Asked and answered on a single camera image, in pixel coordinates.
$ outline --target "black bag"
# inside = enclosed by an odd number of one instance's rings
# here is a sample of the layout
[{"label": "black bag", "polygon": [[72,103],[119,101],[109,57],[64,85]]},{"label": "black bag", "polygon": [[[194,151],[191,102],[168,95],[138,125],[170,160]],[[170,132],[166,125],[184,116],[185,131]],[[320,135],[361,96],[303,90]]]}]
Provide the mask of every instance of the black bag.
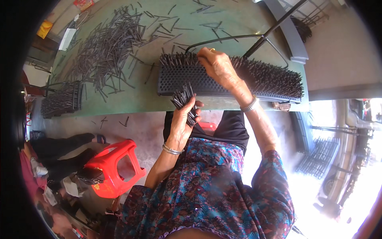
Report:
[{"label": "black bag", "polygon": [[76,174],[76,178],[83,181],[87,185],[101,184],[105,180],[102,170],[89,167],[79,170]]}]

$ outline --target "spiked mat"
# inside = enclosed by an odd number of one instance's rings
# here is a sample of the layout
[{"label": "spiked mat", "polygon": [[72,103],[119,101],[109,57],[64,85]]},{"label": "spiked mat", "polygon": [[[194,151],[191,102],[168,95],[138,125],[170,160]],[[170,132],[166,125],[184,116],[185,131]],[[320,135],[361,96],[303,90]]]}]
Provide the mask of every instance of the spiked mat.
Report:
[{"label": "spiked mat", "polygon": [[[260,61],[231,57],[238,76],[252,94],[265,101],[300,103],[303,97],[301,75]],[[162,54],[158,80],[158,95],[172,96],[184,83],[202,96],[232,96],[228,90],[209,77],[196,54]]]}]

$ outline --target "red plastic stool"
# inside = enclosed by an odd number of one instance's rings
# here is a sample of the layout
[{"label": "red plastic stool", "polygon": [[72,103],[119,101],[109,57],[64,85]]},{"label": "red plastic stool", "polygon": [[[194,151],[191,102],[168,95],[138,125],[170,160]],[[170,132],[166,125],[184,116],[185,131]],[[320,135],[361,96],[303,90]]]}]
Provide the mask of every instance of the red plastic stool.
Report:
[{"label": "red plastic stool", "polygon": [[[146,175],[146,169],[139,166],[138,160],[134,154],[137,147],[133,140],[125,140],[107,146],[101,153],[89,160],[85,167],[98,168],[102,170],[105,176],[103,183],[92,185],[95,193],[103,198],[116,198],[127,192],[134,184]],[[133,165],[135,175],[124,182],[118,174],[118,161],[125,155],[128,155]]]},{"label": "red plastic stool", "polygon": [[199,122],[199,125],[200,127],[202,127],[203,130],[215,131],[217,128],[217,124],[215,123]]}]

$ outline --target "green table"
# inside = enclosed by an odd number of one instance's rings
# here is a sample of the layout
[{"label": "green table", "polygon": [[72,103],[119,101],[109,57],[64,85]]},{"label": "green table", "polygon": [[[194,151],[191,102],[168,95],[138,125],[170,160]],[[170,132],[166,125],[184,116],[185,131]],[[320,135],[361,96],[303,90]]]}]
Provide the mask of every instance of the green table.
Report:
[{"label": "green table", "polygon": [[[159,16],[179,16],[180,20],[177,22],[176,27],[178,28],[191,28],[193,31],[188,30],[173,30],[174,35],[183,33],[178,37],[175,42],[191,45],[197,42],[207,41],[211,39],[216,39],[215,34],[212,32],[211,28],[199,26],[204,23],[220,22],[223,21],[221,27],[224,28],[226,32],[235,35],[245,35],[245,34],[255,34],[257,32],[266,32],[275,22],[274,17],[268,12],[264,5],[253,3],[250,0],[238,0],[235,2],[233,0],[201,0],[201,3],[205,5],[215,5],[214,7],[204,11],[213,12],[221,11],[219,13],[203,14],[191,12],[203,7],[192,0],[180,1],[180,0],[170,0],[170,1],[153,1],[153,0],[139,0],[142,8],[138,5],[136,1],[129,0],[102,0],[93,6],[92,12],[96,12],[94,16],[80,26],[80,31],[77,35],[77,39],[85,40],[89,33],[101,22],[108,19],[109,22],[113,15],[114,9],[118,9],[120,6],[125,6],[132,4],[134,8],[138,8],[138,12],[149,11],[153,15]],[[176,7],[167,15],[170,8],[176,4]],[[150,18],[146,14],[141,17],[140,24],[149,26],[155,18]],[[163,25],[170,29],[172,24],[175,22],[176,18],[162,21]],[[159,25],[156,22],[152,27],[145,31],[143,38],[147,39],[154,31],[154,29]],[[227,35],[221,31],[217,31],[220,37],[227,37]],[[283,41],[283,35],[280,30],[273,32],[269,39],[276,45],[276,47],[289,58],[288,47]],[[141,48],[139,48],[138,57],[145,63],[152,64],[155,62],[158,64],[159,56],[162,53],[162,47],[166,53],[170,53],[173,43],[169,42],[163,45],[168,39],[159,38]],[[219,42],[211,43],[206,45],[207,47],[213,47],[216,50],[225,52],[230,56],[243,55],[255,42],[257,39],[246,38],[239,39],[239,43],[234,40],[223,41],[222,44]],[[55,63],[53,65],[53,73],[58,74],[61,71],[62,75],[70,68],[73,59],[76,57],[78,52],[79,44],[77,44],[73,49],[68,52],[59,51]],[[184,52],[184,50],[175,47],[175,51]],[[57,63],[62,55],[66,54],[64,61],[57,67]],[[264,44],[259,50],[257,50],[252,57],[255,60],[261,60],[266,63],[270,63],[276,66],[284,66],[285,62],[277,54],[277,52],[267,43]],[[123,72],[125,75],[130,75],[130,69],[128,65],[132,61],[132,57],[127,59],[124,66]],[[301,73],[303,78],[304,92],[305,96],[302,98],[302,103],[292,104],[292,111],[308,111],[309,100],[307,95],[307,84],[306,76],[304,71],[304,66],[289,61],[289,70]],[[103,114],[120,114],[120,113],[132,113],[132,112],[150,112],[150,111],[171,111],[175,107],[170,102],[170,97],[158,96],[157,95],[157,78],[158,78],[158,67],[154,67],[151,77],[148,83],[145,85],[150,65],[137,64],[130,81],[130,84],[135,86],[135,89],[128,87],[124,83],[121,83],[121,89],[125,92],[110,94],[108,95],[107,103],[105,103],[100,95],[100,93],[94,92],[94,87],[92,83],[85,83],[87,85],[87,100],[83,93],[82,97],[82,109],[74,114],[65,114],[67,116],[89,116],[89,115],[103,115]],[[105,93],[111,92],[108,87],[103,89]],[[206,110],[237,110],[239,105],[236,103],[235,99],[229,97],[198,97],[198,100],[204,102]],[[261,102],[265,109],[271,109],[270,102]]]}]

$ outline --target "black rack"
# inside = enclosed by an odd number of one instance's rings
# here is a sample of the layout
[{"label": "black rack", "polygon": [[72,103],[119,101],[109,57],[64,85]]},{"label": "black rack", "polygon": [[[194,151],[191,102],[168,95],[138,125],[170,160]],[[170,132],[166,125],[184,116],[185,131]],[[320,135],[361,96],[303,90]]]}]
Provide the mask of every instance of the black rack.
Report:
[{"label": "black rack", "polygon": [[64,113],[74,113],[81,109],[83,85],[80,81],[67,83],[59,90],[49,94],[41,102],[41,114],[44,119],[61,116]]},{"label": "black rack", "polygon": [[338,153],[340,140],[338,138],[318,138],[315,140],[315,144],[315,150],[303,157],[295,171],[322,179],[328,173],[329,166]]}]

